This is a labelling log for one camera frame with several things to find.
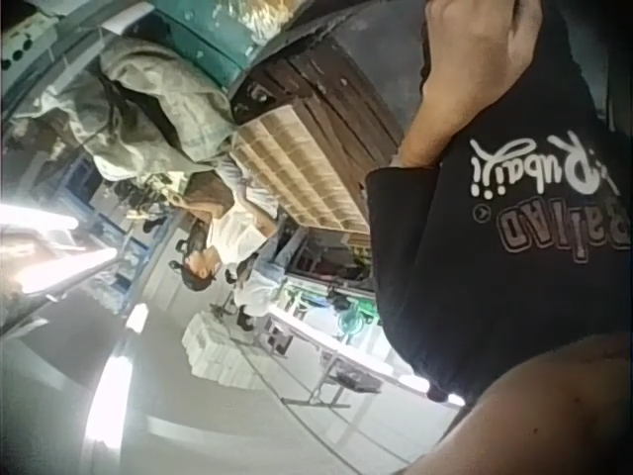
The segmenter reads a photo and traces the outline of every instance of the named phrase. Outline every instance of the table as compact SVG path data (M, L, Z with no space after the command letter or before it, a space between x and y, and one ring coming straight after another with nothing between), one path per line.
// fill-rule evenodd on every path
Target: table
M380 361L372 356L369 356L357 348L347 346L345 341L339 341L332 336L313 329L301 320L295 318L292 309L291 312L287 312L273 304L269 309L269 318L278 329L308 341L321 350L325 349L332 353L329 363L323 370L321 377L311 391L308 399L301 401L282 398L281 402L283 404L330 409L347 408L348 406L338 404L338 400L345 389L342 387L339 388L331 402L325 403L319 399L322 386L330 377L329 373L338 361L345 361L346 363L356 366L359 370L370 374L385 383L392 384L410 393L414 393L416 396L423 398L426 397L426 393L430 386L427 380L419 378L413 374L399 374L391 365L385 363L384 361ZM444 405L453 409L461 408L464 406L464 401L457 395L451 395L448 402L444 403Z
M306 290L312 290L316 293L323 293L327 295L327 288L329 285L328 282L323 282L312 277L300 275L297 272L292 271L286 274L286 278L288 279L289 284L303 287ZM352 297L355 299L369 299L373 301L376 300L376 295L374 294L374 292L369 292L367 290L354 289L351 287L336 287L336 292L346 297Z

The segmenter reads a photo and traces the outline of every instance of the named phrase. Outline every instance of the wooden crate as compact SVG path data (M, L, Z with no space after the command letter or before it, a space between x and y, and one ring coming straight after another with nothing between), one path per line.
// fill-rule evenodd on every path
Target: wooden crate
M256 65L232 100L233 114L243 124L297 98L313 97L361 169L389 165L403 129L354 60L330 37Z
M301 226L368 234L362 176L317 98L296 100L241 126L233 154Z

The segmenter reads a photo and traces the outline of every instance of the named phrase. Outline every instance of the green fan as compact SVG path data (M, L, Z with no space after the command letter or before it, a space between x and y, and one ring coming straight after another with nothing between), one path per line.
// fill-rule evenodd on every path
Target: green fan
M365 318L358 308L352 305L338 317L338 327L345 335L352 337L362 332L365 327Z

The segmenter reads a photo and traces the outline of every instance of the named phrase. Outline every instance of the fluorescent light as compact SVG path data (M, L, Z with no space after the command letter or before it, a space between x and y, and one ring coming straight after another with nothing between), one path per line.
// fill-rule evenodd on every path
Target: fluorescent light
M111 247L94 252L71 255L61 259L33 264L21 270L15 280L22 286L25 294L42 292L64 280L86 270L95 268L117 257L117 250Z
M0 204L0 225L50 231L74 230L79 226L79 222L70 216Z
M127 8L123 12L115 15L109 20L106 20L101 25L105 30L109 30L116 35L122 35L125 30L145 15L151 13L154 6L147 2L139 2L130 8Z
M111 449L121 448L123 442L132 370L132 363L123 356L108 360L88 415L86 437Z
M145 321L147 320L148 314L149 310L147 309L146 304L136 305L128 317L126 328L141 334L142 329L145 327Z
M455 406L459 406L460 408L463 408L464 406L466 406L466 401L464 401L462 398L460 398L456 394L451 394L448 397L448 402Z
M419 391L420 393L428 393L428 390L431 387L431 384L428 380L424 378L420 378L419 376L415 376L414 374L406 374L401 376L398 381L405 386L408 386L415 391Z
M48 245L57 250L86 250L85 247L81 247L78 245L59 244L57 242L50 242Z
M35 253L36 245L32 242L15 245L0 245L0 255L9 254L11 257L24 257Z

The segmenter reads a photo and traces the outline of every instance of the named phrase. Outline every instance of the dark hair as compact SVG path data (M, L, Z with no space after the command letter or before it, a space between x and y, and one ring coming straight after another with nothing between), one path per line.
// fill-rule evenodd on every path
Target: dark hair
M228 282L229 285L233 285L235 282L237 282L237 279L239 278L239 276L243 274L244 272L246 272L246 270L248 269L248 265L251 262L253 262L257 258L258 255L259 254L255 252L251 254L248 258L242 260L240 264L237 265L234 275L229 269L227 269L225 271L226 282Z
M175 260L169 262L169 267L180 272L182 283L193 292L202 292L203 290L208 289L214 280L216 280L216 276L212 273L210 273L207 278L202 279L194 274L187 266L182 265L180 262L176 262Z
M225 271L225 279L226 282L228 282L228 285L233 285L235 282L237 282L237 279L233 277L233 274L231 274L230 270L228 269Z

